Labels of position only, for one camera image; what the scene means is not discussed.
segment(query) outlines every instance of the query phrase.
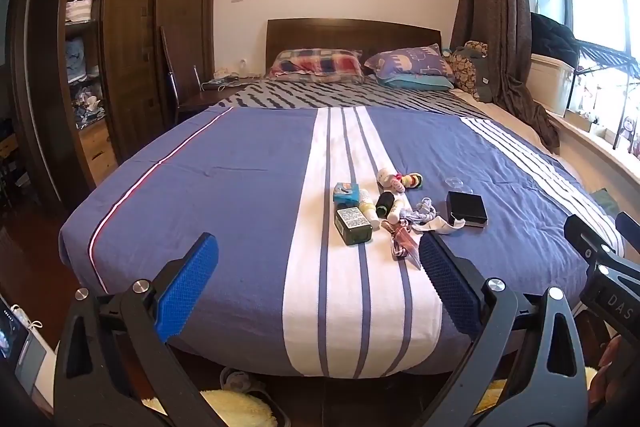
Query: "blue textured pad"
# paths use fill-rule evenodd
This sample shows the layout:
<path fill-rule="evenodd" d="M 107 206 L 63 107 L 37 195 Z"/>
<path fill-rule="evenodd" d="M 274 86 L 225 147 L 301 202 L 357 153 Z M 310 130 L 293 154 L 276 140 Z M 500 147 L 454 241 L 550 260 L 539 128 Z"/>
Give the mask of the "blue textured pad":
<path fill-rule="evenodd" d="M 616 230 L 620 232 L 629 244 L 640 251 L 640 225 L 628 214 L 620 212 L 616 218 Z"/>
<path fill-rule="evenodd" d="M 200 294 L 218 265 L 218 242 L 206 234 L 194 245 L 188 260 L 167 286 L 158 301 L 156 332 L 165 343 L 169 337 L 179 335 Z"/>
<path fill-rule="evenodd" d="M 480 333 L 480 303 L 458 268 L 430 232 L 418 247 L 420 263 L 456 329 L 472 339 Z"/>

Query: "wooden wardrobe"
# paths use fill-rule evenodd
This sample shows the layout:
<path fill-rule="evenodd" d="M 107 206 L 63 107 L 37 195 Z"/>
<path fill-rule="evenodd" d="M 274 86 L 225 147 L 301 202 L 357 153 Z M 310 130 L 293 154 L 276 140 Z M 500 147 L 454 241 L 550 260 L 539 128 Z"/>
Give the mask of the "wooden wardrobe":
<path fill-rule="evenodd" d="M 58 214 L 71 213 L 171 126 L 161 25 L 182 27 L 202 79 L 214 71 L 213 0 L 93 0 L 91 19 L 81 23 L 65 22 L 68 1 L 11 0 L 8 28 L 18 142 L 42 203 Z M 104 108 L 104 118 L 82 129 L 72 101 L 82 86 L 69 82 L 65 56 L 78 36 L 87 70 L 97 72 L 82 86 Z"/>

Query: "wooden chair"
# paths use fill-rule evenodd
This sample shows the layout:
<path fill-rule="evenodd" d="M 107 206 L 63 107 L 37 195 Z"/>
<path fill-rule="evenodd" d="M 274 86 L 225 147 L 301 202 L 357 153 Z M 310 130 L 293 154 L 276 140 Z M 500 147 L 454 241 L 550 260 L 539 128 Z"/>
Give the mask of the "wooden chair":
<path fill-rule="evenodd" d="M 175 123 L 184 112 L 199 112 L 216 105 L 224 96 L 216 90 L 202 89 L 200 75 L 192 59 L 194 48 L 177 26 L 161 26 L 164 56 L 175 95 Z"/>

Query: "silver screw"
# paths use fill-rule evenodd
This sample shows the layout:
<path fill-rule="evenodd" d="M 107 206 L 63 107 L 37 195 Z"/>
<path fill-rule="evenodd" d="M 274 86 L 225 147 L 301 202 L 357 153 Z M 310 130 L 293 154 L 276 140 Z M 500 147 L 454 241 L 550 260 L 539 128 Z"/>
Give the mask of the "silver screw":
<path fill-rule="evenodd" d="M 88 296 L 89 290 L 87 288 L 76 290 L 76 301 L 84 301 Z"/>
<path fill-rule="evenodd" d="M 502 282 L 500 279 L 489 279 L 489 282 L 486 285 L 489 286 L 489 288 L 491 288 L 494 292 L 501 292 L 506 288 L 504 282 Z"/>
<path fill-rule="evenodd" d="M 562 293 L 562 290 L 560 288 L 549 288 L 549 297 L 551 297 L 552 299 L 555 299 L 556 301 L 561 301 L 562 297 L 564 297 L 564 294 Z"/>
<path fill-rule="evenodd" d="M 133 291 L 135 293 L 144 293 L 149 289 L 149 281 L 146 279 L 140 279 L 139 281 L 135 281 L 133 283 Z"/>

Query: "blue bedspread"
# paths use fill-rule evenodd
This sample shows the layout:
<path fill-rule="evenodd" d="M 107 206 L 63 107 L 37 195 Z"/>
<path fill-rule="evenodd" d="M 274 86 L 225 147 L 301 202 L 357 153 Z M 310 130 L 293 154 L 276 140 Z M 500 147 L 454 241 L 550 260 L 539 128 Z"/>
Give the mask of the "blue bedspread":
<path fill-rule="evenodd" d="M 120 166 L 71 215 L 60 253 L 92 291 L 153 279 L 202 232 L 220 263 L 176 345 L 238 369 L 365 378 L 449 371 L 468 340 L 428 277 L 390 256 L 389 235 L 345 247 L 331 188 L 378 194 L 388 167 L 444 213 L 460 178 L 489 224 L 444 236 L 486 277 L 522 292 L 561 287 L 577 302 L 586 263 L 564 240 L 578 214 L 618 251 L 612 220 L 562 166 L 490 120 L 359 107 L 210 108 Z"/>

